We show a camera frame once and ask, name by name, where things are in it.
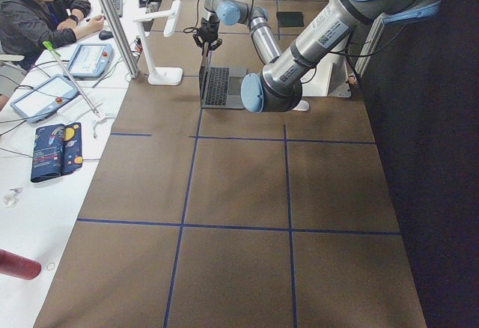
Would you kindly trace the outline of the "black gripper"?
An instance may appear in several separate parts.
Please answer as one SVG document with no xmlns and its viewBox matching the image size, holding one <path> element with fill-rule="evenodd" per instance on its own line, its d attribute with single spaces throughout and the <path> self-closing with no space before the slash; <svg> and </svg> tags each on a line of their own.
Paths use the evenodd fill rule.
<svg viewBox="0 0 479 328">
<path fill-rule="evenodd" d="M 209 19 L 202 18 L 201 26 L 194 28 L 193 39 L 196 45 L 202 49 L 202 57 L 210 57 L 210 50 L 216 50 L 222 45 L 222 39 L 219 38 L 219 23 L 216 16 Z"/>
</svg>

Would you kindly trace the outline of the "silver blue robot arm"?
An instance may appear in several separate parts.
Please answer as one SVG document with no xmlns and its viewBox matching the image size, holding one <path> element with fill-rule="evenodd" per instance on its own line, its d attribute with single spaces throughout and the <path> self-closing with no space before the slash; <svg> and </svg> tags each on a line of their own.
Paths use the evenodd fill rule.
<svg viewBox="0 0 479 328">
<path fill-rule="evenodd" d="M 237 0 L 205 0 L 201 30 L 217 38 L 220 24 L 247 25 L 263 62 L 259 73 L 242 79 L 240 97 L 250 112 L 287 112 L 302 99 L 302 77 L 313 70 L 359 25 L 385 16 L 414 22 L 435 15 L 441 0 L 329 0 L 285 50 L 281 51 L 267 22 L 266 13 L 254 4 Z"/>
</svg>

